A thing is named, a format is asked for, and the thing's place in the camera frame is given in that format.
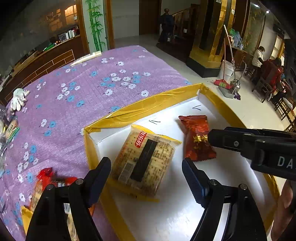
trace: barcode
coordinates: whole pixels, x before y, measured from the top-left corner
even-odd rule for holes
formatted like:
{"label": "barcode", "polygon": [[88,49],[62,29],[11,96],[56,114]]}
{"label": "barcode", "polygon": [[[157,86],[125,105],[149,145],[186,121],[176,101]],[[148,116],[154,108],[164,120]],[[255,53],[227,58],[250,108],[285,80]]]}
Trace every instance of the barcode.
{"label": "barcode", "polygon": [[124,167],[122,173],[120,174],[118,181],[122,182],[122,183],[127,183],[132,171],[134,168],[134,164],[132,163],[126,163],[126,166]]}
{"label": "barcode", "polygon": [[64,203],[64,208],[65,208],[65,213],[66,214],[71,213],[70,203]]}

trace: wooden door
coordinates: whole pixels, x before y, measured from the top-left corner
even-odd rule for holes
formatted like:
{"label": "wooden door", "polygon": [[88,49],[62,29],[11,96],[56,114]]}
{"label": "wooden door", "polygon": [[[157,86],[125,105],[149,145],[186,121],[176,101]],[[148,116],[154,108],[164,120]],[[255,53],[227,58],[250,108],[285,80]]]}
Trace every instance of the wooden door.
{"label": "wooden door", "polygon": [[140,0],[139,35],[159,33],[161,0]]}

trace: white glove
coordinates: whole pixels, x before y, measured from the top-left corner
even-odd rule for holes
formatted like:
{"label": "white glove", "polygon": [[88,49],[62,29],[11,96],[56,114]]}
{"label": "white glove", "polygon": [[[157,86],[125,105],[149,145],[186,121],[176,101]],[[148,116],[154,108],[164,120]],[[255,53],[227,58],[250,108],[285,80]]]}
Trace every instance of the white glove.
{"label": "white glove", "polygon": [[20,111],[22,106],[25,105],[25,102],[27,102],[25,97],[28,96],[29,93],[30,93],[30,91],[24,91],[21,88],[16,89],[13,92],[13,98],[10,103],[10,112],[12,115],[15,114],[16,110]]}

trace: tiled floor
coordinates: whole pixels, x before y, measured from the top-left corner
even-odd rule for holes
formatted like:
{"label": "tiled floor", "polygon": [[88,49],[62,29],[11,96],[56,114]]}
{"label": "tiled floor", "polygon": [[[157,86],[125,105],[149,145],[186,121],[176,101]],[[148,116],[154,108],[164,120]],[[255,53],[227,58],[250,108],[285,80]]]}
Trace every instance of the tiled floor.
{"label": "tiled floor", "polygon": [[[216,79],[215,77],[201,78],[197,73],[187,67],[185,63],[158,49],[155,46],[157,40],[157,35],[127,37],[115,39],[115,47],[119,48],[130,45],[141,45],[176,69],[191,83],[204,83],[228,104],[247,128],[284,130],[289,125],[287,118],[281,121],[279,113],[274,111],[274,106],[271,102],[265,101],[264,103],[261,103],[256,92],[251,92],[253,85],[245,76],[241,78],[241,89],[239,91],[241,100],[226,98],[219,91],[218,87],[213,84],[213,81]],[[282,178],[276,179],[279,189],[281,190],[285,180]]]}

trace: hand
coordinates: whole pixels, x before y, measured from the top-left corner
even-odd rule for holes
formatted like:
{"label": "hand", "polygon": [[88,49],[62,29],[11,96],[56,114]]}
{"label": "hand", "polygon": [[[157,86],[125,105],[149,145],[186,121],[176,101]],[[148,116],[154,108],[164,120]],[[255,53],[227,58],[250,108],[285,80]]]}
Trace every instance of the hand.
{"label": "hand", "polygon": [[274,215],[274,224],[271,230],[272,241],[278,240],[281,234],[288,226],[293,214],[290,212],[290,204],[293,199],[293,191],[290,186],[290,181],[286,180],[281,196],[277,203],[277,210]]}

